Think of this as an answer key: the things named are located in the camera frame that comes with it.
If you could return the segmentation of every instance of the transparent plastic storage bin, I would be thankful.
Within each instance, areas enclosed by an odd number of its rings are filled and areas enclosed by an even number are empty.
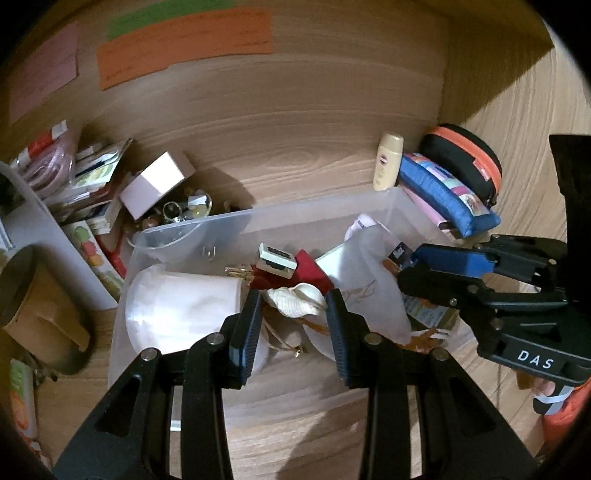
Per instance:
[[[383,223],[412,249],[423,242],[448,244],[399,188],[254,208],[145,231],[136,244],[117,311],[109,386],[137,355],[125,327],[125,300],[127,287],[141,270],[163,262],[171,271],[224,275],[225,266],[255,263],[261,242],[294,253],[305,249],[318,258],[343,242],[361,213]],[[288,420],[364,398],[365,391],[343,386],[333,361],[309,342],[304,345],[307,353],[299,358],[271,353],[245,387],[223,391],[228,428]],[[175,390],[173,429],[180,427],[180,390]]]

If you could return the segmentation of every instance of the white bag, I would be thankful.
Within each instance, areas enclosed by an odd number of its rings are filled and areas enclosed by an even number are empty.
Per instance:
[[[373,332],[406,345],[411,326],[394,276],[382,265],[400,243],[381,225],[354,231],[349,239],[320,257],[316,263],[340,289],[347,309],[365,318]],[[315,323],[326,326],[326,318]],[[335,359],[330,336],[304,326],[320,353]]]
[[[127,334],[135,353],[155,347],[180,352],[239,313],[246,290],[240,278],[167,271],[164,264],[142,270],[127,292]],[[269,346],[259,337],[252,372],[267,361]]]

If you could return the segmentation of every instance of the pink paper note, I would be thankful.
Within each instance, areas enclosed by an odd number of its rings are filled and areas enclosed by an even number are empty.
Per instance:
[[[8,79],[11,125],[76,78],[77,49],[78,24],[73,22],[49,38],[12,72]]]

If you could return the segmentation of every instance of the metal screw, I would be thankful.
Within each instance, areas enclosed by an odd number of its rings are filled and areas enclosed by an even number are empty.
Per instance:
[[[206,340],[210,345],[220,345],[225,340],[225,337],[224,337],[223,333],[216,332],[216,333],[210,333],[207,336]]]
[[[439,360],[440,362],[444,362],[449,358],[449,352],[444,348],[434,348],[431,354],[435,360]]]
[[[364,337],[364,340],[368,345],[379,345],[382,343],[382,336],[379,333],[370,332]]]
[[[140,353],[141,359],[145,360],[146,362],[154,360],[157,356],[158,351],[155,348],[146,348]]]
[[[503,320],[501,319],[492,319],[491,320],[491,326],[495,329],[495,330],[501,330],[503,328]]]

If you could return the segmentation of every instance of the white square item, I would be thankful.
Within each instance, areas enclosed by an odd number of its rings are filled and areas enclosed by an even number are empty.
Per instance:
[[[170,190],[195,173],[182,152],[165,152],[134,178],[119,196],[135,220]]]

